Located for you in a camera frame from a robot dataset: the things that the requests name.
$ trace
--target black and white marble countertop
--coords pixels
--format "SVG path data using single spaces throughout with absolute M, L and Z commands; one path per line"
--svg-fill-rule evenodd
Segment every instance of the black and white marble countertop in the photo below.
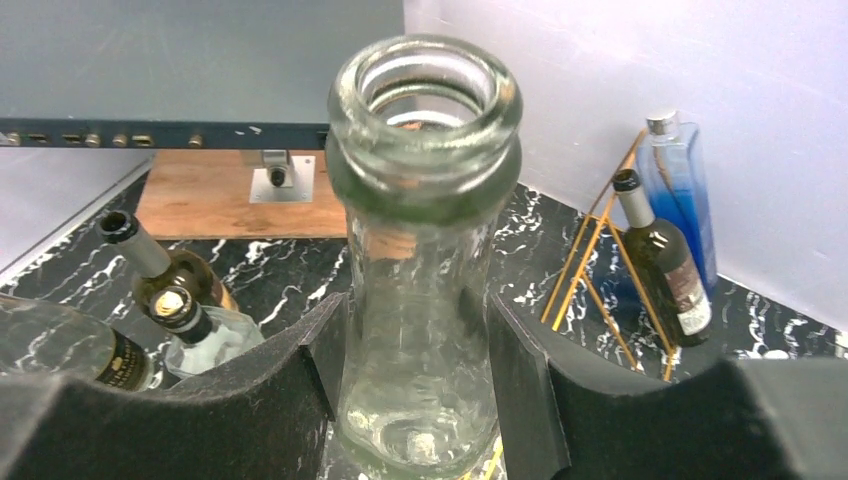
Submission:
M 133 211 L 144 178 L 119 194 L 105 209 Z M 94 217 L 42 254 L 0 291 L 72 305 L 106 319 L 161 360 L 166 343 L 162 331 L 139 313 L 130 297 L 131 271 L 124 259 L 105 246 L 94 231 Z M 490 267 L 491 288 L 512 304 L 527 321 L 538 321 L 571 239 L 582 217 L 538 192 L 519 186 L 501 215 Z M 266 337 L 286 329 L 332 292 L 351 284 L 346 241 L 315 240 L 200 240 L 171 242 L 206 258 Z M 634 320 L 626 303 L 616 297 L 621 264 L 617 246 L 603 235 L 590 259 L 593 283 L 618 320 L 639 369 L 659 377 L 668 361 L 644 315 Z M 833 328 L 801 315 L 725 279 L 713 299 L 710 341 L 685 349 L 672 360 L 673 381 L 707 368 L 717 356 L 798 358 L 835 355 Z M 560 331 L 610 361 L 628 366 L 621 347 L 603 323 L 584 288 Z M 330 439 L 322 480 L 367 480 Z M 492 478 L 506 478 L 498 465 Z

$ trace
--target white wine bottle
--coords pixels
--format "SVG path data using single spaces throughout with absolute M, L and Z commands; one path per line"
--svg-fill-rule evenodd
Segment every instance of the white wine bottle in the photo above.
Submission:
M 623 237 L 624 249 L 663 330 L 681 347 L 705 342 L 712 311 L 686 237 L 674 224 L 654 215 L 635 170 L 617 172 L 613 188 L 630 224 Z
M 264 341 L 252 318 L 201 307 L 183 287 L 160 290 L 151 308 L 153 320 L 174 335 L 165 352 L 165 367 L 180 378 L 217 367 Z
M 205 260 L 187 250 L 166 250 L 144 230 L 135 215 L 119 210 L 109 212 L 100 219 L 97 229 L 103 240 L 136 270 L 133 298 L 148 317 L 153 318 L 153 296 L 172 285 L 184 287 L 202 305 L 239 310 Z
M 153 379 L 144 349 L 74 308 L 0 294 L 0 372 L 67 373 L 130 391 Z

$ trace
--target white bottle cap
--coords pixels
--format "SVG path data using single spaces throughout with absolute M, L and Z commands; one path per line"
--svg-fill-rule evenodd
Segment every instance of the white bottle cap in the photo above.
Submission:
M 651 135 L 668 135 L 677 132 L 680 127 L 680 118 L 676 109 L 668 109 L 648 115 L 647 123 L 648 132 Z

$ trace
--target wine label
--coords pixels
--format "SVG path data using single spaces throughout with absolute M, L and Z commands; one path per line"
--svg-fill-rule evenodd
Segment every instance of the wine label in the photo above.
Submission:
M 112 330 L 115 348 L 106 368 L 95 378 L 110 387 L 136 391 L 147 373 L 147 354 L 137 343 Z
M 667 272 L 665 278 L 677 304 L 683 334 L 694 335 L 707 328 L 712 310 L 692 256 L 687 255 L 683 264 Z
M 230 295 L 227 287 L 221 283 L 221 280 L 218 279 L 217 275 L 212 275 L 212 296 L 215 297 L 215 300 L 218 301 L 218 304 L 221 305 L 221 308 L 226 308 L 227 310 L 232 310 L 234 312 L 238 312 L 238 303 L 236 303 L 235 299 Z

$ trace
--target wire wine holder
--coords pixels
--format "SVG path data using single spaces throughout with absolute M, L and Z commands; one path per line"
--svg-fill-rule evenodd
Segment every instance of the wire wine holder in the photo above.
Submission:
M 633 162 L 636 157 L 636 148 L 639 146 L 639 143 L 642 142 L 642 139 L 645 137 L 647 132 L 642 130 L 639 135 L 636 137 L 636 140 L 633 142 L 633 145 L 630 147 L 630 150 L 622 159 L 621 163 L 618 165 L 616 171 L 631 168 L 633 166 Z M 557 282 L 554 285 L 553 292 L 551 293 L 550 299 L 548 300 L 547 305 L 545 306 L 544 313 L 542 313 L 542 323 L 547 323 L 549 315 L 554 309 L 554 305 L 557 303 L 557 300 L 560 298 L 560 290 L 563 285 L 566 284 L 566 278 L 569 276 L 569 272 L 571 271 L 572 263 L 576 258 L 579 257 L 579 261 L 577 261 L 577 268 L 574 270 L 574 274 L 568 279 L 567 287 L 565 290 L 565 296 L 560 303 L 558 310 L 556 311 L 556 315 L 553 317 L 553 323 L 551 325 L 551 329 L 554 331 L 559 331 L 560 326 L 562 325 L 562 321 L 565 318 L 569 306 L 571 306 L 574 300 L 574 294 L 577 291 L 578 285 L 582 282 L 585 285 L 586 290 L 589 293 L 589 296 L 592 298 L 592 301 L 598 307 L 598 310 L 601 312 L 601 316 L 604 319 L 604 322 L 607 324 L 610 332 L 615 337 L 618 344 L 621 346 L 624 355 L 627 357 L 627 361 L 630 363 L 630 367 L 633 370 L 639 371 L 638 362 L 636 358 L 633 356 L 633 352 L 630 350 L 630 347 L 627 345 L 627 342 L 621 336 L 621 332 L 619 331 L 618 324 L 613 319 L 610 314 L 609 309 L 604 304 L 604 301 L 601 299 L 601 296 L 598 294 L 597 288 L 592 284 L 589 275 L 586 273 L 586 266 L 589 263 L 589 259 L 592 255 L 592 252 L 595 249 L 595 245 L 598 243 L 598 239 L 601 237 L 601 232 L 604 229 L 608 229 L 610 234 L 612 235 L 613 240 L 618 245 L 618 251 L 621 255 L 621 259 L 627 267 L 628 272 L 630 273 L 630 278 L 633 280 L 633 285 L 636 288 L 636 291 L 639 293 L 639 298 L 642 301 L 642 305 L 645 307 L 645 311 L 650 318 L 651 324 L 656 330 L 657 334 L 660 337 L 660 341 L 662 342 L 662 347 L 665 350 L 667 355 L 666 357 L 666 365 L 663 371 L 662 378 L 666 382 L 671 381 L 671 374 L 674 369 L 674 357 L 678 352 L 676 346 L 672 345 L 669 342 L 668 335 L 666 335 L 665 330 L 663 330 L 662 324 L 659 322 L 659 318 L 657 317 L 656 309 L 651 303 L 649 297 L 646 294 L 645 286 L 642 283 L 639 276 L 636 274 L 635 269 L 633 268 L 633 262 L 630 259 L 630 256 L 627 254 L 627 251 L 624 249 L 624 243 L 621 240 L 621 230 L 617 228 L 612 220 L 610 219 L 610 212 L 612 211 L 612 207 L 618 199 L 618 194 L 613 191 L 610 186 L 612 185 L 612 175 L 610 179 L 607 181 L 606 186 L 604 186 L 603 190 L 601 190 L 601 194 L 595 199 L 592 207 L 583 217 L 583 220 L 580 224 L 580 229 L 577 231 L 577 236 L 572 242 L 571 249 L 568 252 L 568 256 L 565 260 L 565 265 L 562 268 L 562 271 L 557 278 Z M 601 204 L 604 204 L 604 207 L 600 213 L 597 215 L 596 212 L 598 207 Z M 594 227 L 591 228 L 592 232 L 588 237 L 588 242 L 585 247 L 581 248 L 581 244 L 584 240 L 584 236 L 586 235 L 587 230 L 590 230 L 589 225 L 594 220 Z

